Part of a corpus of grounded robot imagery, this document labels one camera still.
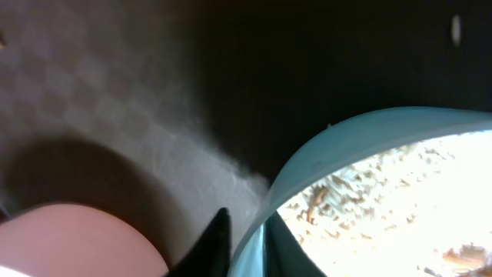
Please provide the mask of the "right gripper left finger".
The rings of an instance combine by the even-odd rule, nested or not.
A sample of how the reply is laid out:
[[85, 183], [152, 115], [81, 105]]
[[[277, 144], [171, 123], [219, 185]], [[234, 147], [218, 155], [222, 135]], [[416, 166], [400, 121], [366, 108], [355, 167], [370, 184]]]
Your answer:
[[220, 208], [188, 254], [165, 277], [226, 277], [231, 262], [231, 216]]

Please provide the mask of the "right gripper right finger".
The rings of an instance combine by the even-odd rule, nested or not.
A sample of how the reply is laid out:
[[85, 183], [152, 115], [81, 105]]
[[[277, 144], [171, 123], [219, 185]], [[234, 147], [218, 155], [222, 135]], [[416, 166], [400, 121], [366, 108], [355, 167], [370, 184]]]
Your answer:
[[264, 223], [264, 275], [266, 277], [325, 277], [304, 253], [280, 215]]

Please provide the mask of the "food scraps rice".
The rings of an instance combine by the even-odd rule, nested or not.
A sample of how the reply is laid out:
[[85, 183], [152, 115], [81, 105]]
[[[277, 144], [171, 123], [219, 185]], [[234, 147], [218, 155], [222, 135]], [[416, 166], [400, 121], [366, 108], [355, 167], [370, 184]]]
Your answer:
[[326, 276], [489, 276], [491, 133], [377, 153], [311, 183], [278, 214]]

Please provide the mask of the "light blue bowl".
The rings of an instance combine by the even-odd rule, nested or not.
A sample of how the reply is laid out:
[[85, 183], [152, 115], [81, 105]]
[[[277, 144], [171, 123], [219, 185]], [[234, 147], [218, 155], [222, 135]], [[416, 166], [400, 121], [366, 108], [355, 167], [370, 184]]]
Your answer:
[[327, 128], [296, 151], [279, 172], [232, 256], [228, 275], [265, 276], [264, 223], [289, 198], [318, 179], [411, 142], [490, 128], [489, 112], [437, 107], [387, 108]]

